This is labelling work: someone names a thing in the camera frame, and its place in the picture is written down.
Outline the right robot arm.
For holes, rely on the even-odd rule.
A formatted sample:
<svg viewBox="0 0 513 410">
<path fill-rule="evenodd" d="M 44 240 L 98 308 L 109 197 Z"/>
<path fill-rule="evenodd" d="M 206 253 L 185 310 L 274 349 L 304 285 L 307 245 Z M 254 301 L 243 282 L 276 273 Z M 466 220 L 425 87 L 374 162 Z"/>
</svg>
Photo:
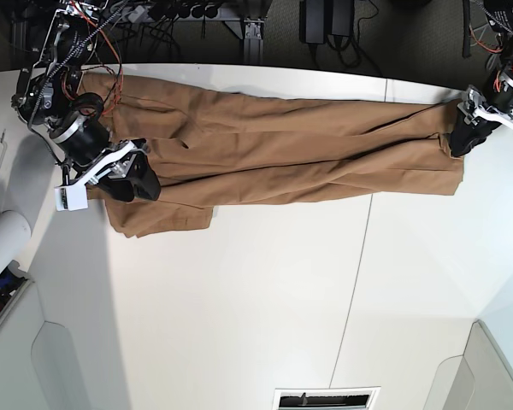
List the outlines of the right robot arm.
<svg viewBox="0 0 513 410">
<path fill-rule="evenodd" d="M 120 19 L 128 3 L 53 4 L 49 29 L 33 50 L 32 63 L 21 69 L 11 105 L 30 132 L 46 128 L 43 141 L 49 152 L 63 153 L 55 159 L 62 171 L 62 183 L 55 190 L 57 209 L 86 208 L 89 186 L 116 201 L 155 201 L 161 187 L 150 167 L 145 139 L 115 142 L 100 123 L 121 100 L 123 70 L 112 73 L 113 84 L 104 97 L 80 90 L 90 70 L 86 63 L 97 53 L 97 41 L 109 41 L 105 28 Z"/>
</svg>

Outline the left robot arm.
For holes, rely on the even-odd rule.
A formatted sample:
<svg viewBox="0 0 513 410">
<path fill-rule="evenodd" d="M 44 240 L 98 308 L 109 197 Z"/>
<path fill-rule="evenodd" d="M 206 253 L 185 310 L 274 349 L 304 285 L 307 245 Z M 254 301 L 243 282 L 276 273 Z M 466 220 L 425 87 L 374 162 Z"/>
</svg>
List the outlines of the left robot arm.
<svg viewBox="0 0 513 410">
<path fill-rule="evenodd" d="M 475 36 L 471 5 L 485 14 L 498 46 L 488 47 Z M 448 145 L 451 155 L 462 157 L 482 144 L 500 126 L 513 130 L 513 1 L 463 2 L 463 57 L 469 57 L 471 43 L 498 61 L 481 88 L 470 85 L 457 105 L 457 121 Z"/>
</svg>

